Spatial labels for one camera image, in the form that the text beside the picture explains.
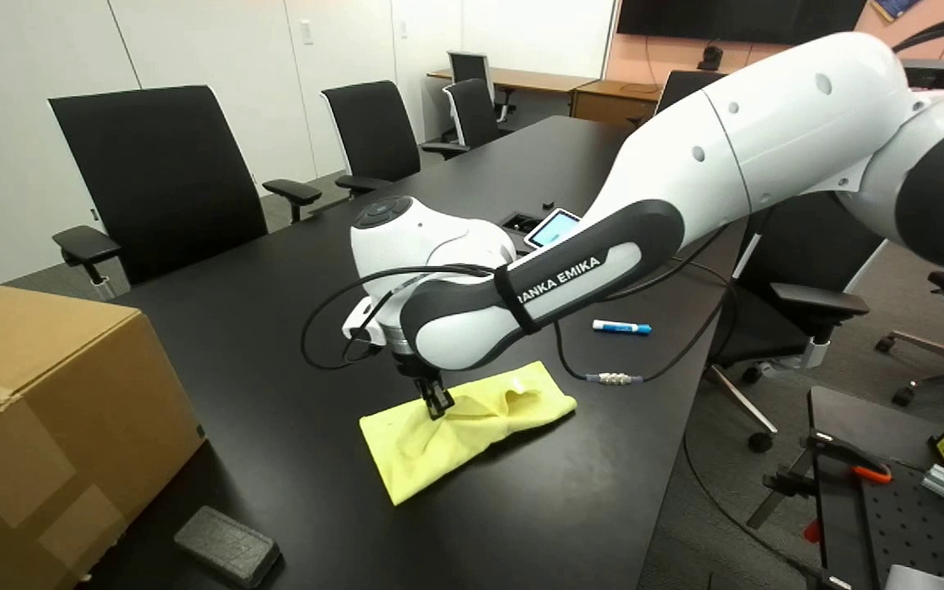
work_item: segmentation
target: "desk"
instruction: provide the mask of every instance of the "desk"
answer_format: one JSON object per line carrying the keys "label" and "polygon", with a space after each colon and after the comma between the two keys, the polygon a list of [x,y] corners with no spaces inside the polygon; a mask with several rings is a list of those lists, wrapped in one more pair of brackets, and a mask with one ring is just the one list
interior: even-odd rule
{"label": "desk", "polygon": [[[928,436],[944,429],[941,423],[924,423],[895,406],[875,406],[869,400],[846,397],[826,387],[810,390],[810,423],[813,429],[826,429],[895,465],[921,472],[934,462]],[[862,492],[846,479],[846,462],[819,462],[819,521],[826,531],[823,561],[829,574],[862,590],[878,587],[869,551]]]}
{"label": "desk", "polygon": [[[449,69],[433,69],[429,79],[452,79]],[[502,92],[544,92],[544,95],[570,95],[574,89],[593,82],[590,75],[551,75],[551,72],[524,72],[524,69],[492,69],[492,82]]]}
{"label": "desk", "polygon": [[[603,174],[603,131],[547,118],[429,167],[397,193],[502,220],[541,203],[583,210]],[[577,416],[390,508],[357,420],[413,400],[413,384],[387,357],[341,374],[298,357],[308,308],[351,279],[347,223],[370,200],[321,210],[128,295],[170,351],[216,456],[200,456],[141,515],[102,564],[98,587],[213,587],[170,547],[203,502],[279,541],[285,567],[272,587],[636,587],[711,344],[711,328],[692,334],[721,298],[695,266],[731,272],[738,233],[672,282],[564,321],[580,370],[649,374],[688,347],[656,384],[600,390],[570,380],[551,331],[538,331],[452,384],[541,357],[577,397]],[[328,311],[315,328],[318,357],[341,351],[341,315]],[[600,341],[587,331],[593,315],[646,318],[656,338]]]}
{"label": "desk", "polygon": [[570,111],[610,128],[639,128],[656,111],[659,92],[659,85],[597,79],[574,89]]}

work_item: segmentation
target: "wall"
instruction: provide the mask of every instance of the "wall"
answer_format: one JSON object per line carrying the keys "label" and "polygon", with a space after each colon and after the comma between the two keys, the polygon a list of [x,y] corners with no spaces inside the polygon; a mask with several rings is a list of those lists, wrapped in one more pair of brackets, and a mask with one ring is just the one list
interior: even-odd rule
{"label": "wall", "polygon": [[[911,7],[895,23],[888,23],[872,3],[865,3],[859,30],[865,30],[885,43],[898,43],[898,39],[905,39],[905,36],[937,23],[937,20],[944,20],[944,0],[921,0],[918,7]],[[783,49],[783,46],[767,46],[767,43],[721,43],[721,46],[724,46],[724,69],[728,72]],[[606,46],[603,72],[606,72],[606,79],[659,82],[662,85],[672,69],[695,69],[701,59],[701,49],[705,49],[701,39],[613,33],[610,46]],[[905,56],[941,59],[944,39],[908,49]]]}
{"label": "wall", "polygon": [[315,177],[279,0],[111,0],[144,89],[210,85],[256,184]]}
{"label": "wall", "polygon": [[89,223],[46,98],[108,89],[134,75],[105,3],[0,0],[0,282],[56,262],[49,236]]}
{"label": "wall", "polygon": [[502,69],[600,75],[613,0],[465,0],[462,49]]}
{"label": "wall", "polygon": [[600,75],[613,0],[0,0],[0,282],[59,266],[92,200],[52,95],[210,85],[256,180],[347,167],[321,89],[397,79],[416,134],[446,125],[446,49]]}

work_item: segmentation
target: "robotic arm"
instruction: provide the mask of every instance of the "robotic arm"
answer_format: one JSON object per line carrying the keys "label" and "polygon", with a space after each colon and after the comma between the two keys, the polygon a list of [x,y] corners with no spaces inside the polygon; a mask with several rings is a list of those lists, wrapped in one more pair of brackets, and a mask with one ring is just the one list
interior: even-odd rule
{"label": "robotic arm", "polygon": [[351,229],[361,275],[446,262],[492,272],[367,282],[344,334],[393,351],[443,416],[452,400],[439,370],[479,367],[705,233],[813,190],[846,193],[862,223],[944,266],[944,95],[915,95],[872,36],[787,49],[649,118],[580,229],[524,259],[498,226],[413,197],[367,210]]}

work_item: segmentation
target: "yellow cloth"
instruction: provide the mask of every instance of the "yellow cloth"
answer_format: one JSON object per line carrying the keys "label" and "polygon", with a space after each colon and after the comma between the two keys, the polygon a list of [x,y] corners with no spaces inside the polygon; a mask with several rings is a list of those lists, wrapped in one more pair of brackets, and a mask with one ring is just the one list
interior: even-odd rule
{"label": "yellow cloth", "polygon": [[547,426],[577,406],[577,400],[551,380],[544,364],[472,380],[449,393],[452,406],[443,420],[429,420],[423,400],[361,420],[393,505],[429,488],[492,443]]}

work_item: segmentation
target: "white wall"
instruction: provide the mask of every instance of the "white wall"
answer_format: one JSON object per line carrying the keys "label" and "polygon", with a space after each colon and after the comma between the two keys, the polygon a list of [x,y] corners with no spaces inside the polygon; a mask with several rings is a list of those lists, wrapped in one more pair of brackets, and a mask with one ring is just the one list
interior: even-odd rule
{"label": "white wall", "polygon": [[462,49],[502,69],[600,75],[616,0],[465,0]]}
{"label": "white wall", "polygon": [[344,148],[325,89],[393,79],[390,0],[285,0],[311,118],[315,170],[344,170]]}
{"label": "white wall", "polygon": [[597,75],[613,0],[0,0],[0,282],[59,266],[92,223],[52,95],[207,82],[256,180],[344,170],[321,89],[397,79],[416,134],[443,128],[446,49]]}
{"label": "white wall", "polygon": [[282,0],[111,0],[144,89],[210,85],[256,184],[315,177]]}
{"label": "white wall", "polygon": [[393,0],[397,85],[403,92],[413,134],[439,138],[446,128],[443,82],[426,79],[449,66],[449,49],[462,49],[462,0]]}
{"label": "white wall", "polygon": [[92,223],[52,95],[134,89],[105,3],[0,0],[0,282],[59,262],[52,233]]}

